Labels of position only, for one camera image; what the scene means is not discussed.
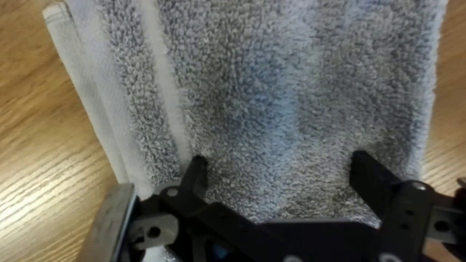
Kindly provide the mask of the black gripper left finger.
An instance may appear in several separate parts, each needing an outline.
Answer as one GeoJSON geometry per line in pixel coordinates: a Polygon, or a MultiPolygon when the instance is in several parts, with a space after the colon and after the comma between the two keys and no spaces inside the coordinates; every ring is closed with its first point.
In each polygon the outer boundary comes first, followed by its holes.
{"type": "Polygon", "coordinates": [[[208,161],[202,155],[195,155],[179,184],[179,196],[186,202],[202,200],[208,187],[208,161]]]}

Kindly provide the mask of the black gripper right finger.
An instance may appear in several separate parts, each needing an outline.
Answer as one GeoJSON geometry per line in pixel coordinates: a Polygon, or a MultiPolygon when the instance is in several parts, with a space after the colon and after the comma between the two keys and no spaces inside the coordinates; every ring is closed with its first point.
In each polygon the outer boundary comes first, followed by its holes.
{"type": "Polygon", "coordinates": [[[367,151],[352,152],[349,184],[379,218],[384,215],[399,183],[400,178],[367,151]]]}

